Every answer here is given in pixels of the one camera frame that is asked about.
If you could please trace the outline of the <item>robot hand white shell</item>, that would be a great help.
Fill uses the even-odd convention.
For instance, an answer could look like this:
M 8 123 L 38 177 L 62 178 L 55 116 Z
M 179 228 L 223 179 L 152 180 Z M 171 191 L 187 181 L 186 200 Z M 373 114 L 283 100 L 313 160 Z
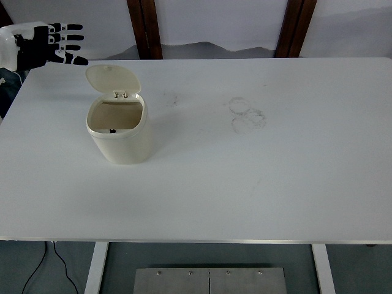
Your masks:
M 9 71 L 31 70 L 47 62 L 87 66 L 88 60 L 73 54 L 81 49 L 70 41 L 82 41 L 80 24 L 41 21 L 1 28 L 1 67 Z

